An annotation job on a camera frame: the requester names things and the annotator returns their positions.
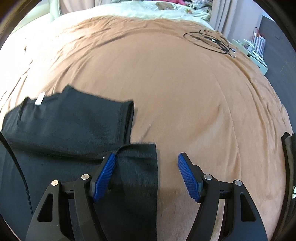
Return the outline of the cream bed sheet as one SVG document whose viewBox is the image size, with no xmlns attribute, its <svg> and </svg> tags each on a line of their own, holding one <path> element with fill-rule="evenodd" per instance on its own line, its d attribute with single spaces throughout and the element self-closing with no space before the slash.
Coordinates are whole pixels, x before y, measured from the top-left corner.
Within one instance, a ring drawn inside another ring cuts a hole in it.
<svg viewBox="0 0 296 241">
<path fill-rule="evenodd" d="M 169 19 L 203 22 L 210 19 L 211 14 L 201 9 L 172 3 L 174 10 L 160 11 L 158 1 L 123 1 L 120 3 L 103 4 L 90 9 L 63 14 L 58 19 L 81 22 L 97 16 L 122 16 L 141 19 Z"/>
</svg>

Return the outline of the brown bed blanket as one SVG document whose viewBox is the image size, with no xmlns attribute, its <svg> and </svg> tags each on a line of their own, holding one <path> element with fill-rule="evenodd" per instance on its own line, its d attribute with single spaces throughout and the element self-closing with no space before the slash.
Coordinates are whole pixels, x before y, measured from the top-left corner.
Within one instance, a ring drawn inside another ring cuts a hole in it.
<svg viewBox="0 0 296 241">
<path fill-rule="evenodd" d="M 158 240 L 183 240 L 198 205 L 177 168 L 186 152 L 217 179 L 241 179 L 259 210 L 267 236 L 275 231 L 285 194 L 281 136 L 291 132 L 287 110 L 269 81 L 241 52 L 203 49 L 187 32 L 190 21 L 64 16 L 31 35 L 25 64 L 5 46 L 1 115 L 25 97 L 77 90 L 135 104 L 132 142 L 153 142 L 159 159 Z"/>
</svg>

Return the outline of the right pink curtain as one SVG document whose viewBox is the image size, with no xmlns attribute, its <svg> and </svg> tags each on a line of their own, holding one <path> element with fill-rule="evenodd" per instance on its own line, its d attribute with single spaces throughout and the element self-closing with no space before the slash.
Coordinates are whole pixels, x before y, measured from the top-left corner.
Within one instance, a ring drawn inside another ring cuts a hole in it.
<svg viewBox="0 0 296 241">
<path fill-rule="evenodd" d="M 210 25 L 229 41 L 250 39 L 263 9 L 253 0 L 213 0 Z"/>
</svg>

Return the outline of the white nightstand right of bed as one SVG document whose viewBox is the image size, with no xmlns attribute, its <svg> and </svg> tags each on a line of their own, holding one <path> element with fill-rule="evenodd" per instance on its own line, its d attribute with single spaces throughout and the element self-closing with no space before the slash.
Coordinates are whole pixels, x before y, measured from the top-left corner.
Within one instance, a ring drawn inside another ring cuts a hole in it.
<svg viewBox="0 0 296 241">
<path fill-rule="evenodd" d="M 232 40 L 231 43 L 243 54 L 245 54 L 254 64 L 257 65 L 257 67 L 260 69 L 261 73 L 263 75 L 266 75 L 268 71 L 267 64 L 264 62 L 264 60 L 259 57 L 255 51 L 252 49 L 250 45 L 248 45 L 248 48 L 245 48 L 243 44 L 240 41 Z"/>
</svg>

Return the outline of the striped gift bag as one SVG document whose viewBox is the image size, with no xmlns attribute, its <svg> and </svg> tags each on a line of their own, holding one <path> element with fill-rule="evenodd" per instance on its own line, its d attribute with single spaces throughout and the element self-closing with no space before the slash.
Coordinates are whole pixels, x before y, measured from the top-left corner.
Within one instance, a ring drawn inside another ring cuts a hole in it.
<svg viewBox="0 0 296 241">
<path fill-rule="evenodd" d="M 257 27 L 253 29 L 253 36 L 251 37 L 251 42 L 254 46 L 255 53 L 258 54 L 260 57 L 263 57 L 266 39 L 262 37 L 262 35 L 260 35 L 259 29 Z"/>
</svg>

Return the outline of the stack of folded dark clothes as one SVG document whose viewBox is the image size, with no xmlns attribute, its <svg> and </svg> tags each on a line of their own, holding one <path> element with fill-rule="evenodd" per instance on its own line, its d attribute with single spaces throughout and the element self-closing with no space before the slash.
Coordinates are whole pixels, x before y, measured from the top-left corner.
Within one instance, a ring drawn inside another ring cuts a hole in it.
<svg viewBox="0 0 296 241">
<path fill-rule="evenodd" d="M 295 133 L 281 137 L 285 157 L 286 185 L 276 240 L 295 240 Z"/>
</svg>

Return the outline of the brown teddy bear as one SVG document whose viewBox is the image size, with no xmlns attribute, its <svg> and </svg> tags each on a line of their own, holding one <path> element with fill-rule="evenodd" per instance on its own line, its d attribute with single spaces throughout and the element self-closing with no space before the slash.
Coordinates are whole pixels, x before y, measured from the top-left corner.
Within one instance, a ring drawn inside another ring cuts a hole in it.
<svg viewBox="0 0 296 241">
<path fill-rule="evenodd" d="M 162 10 L 174 10 L 175 6 L 172 3 L 168 3 L 165 1 L 158 1 L 156 2 L 156 6 L 160 11 Z"/>
</svg>

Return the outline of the black sleeveless shirt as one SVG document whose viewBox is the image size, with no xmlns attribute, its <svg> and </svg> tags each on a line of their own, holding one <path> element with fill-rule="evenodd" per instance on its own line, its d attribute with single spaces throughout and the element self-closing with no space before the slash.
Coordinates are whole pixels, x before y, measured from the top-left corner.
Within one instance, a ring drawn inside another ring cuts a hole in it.
<svg viewBox="0 0 296 241">
<path fill-rule="evenodd" d="M 130 141 L 134 103 L 67 86 L 26 98 L 1 128 L 1 221 L 21 240 L 156 240 L 158 161 Z M 115 168 L 93 201 L 104 157 Z"/>
</svg>

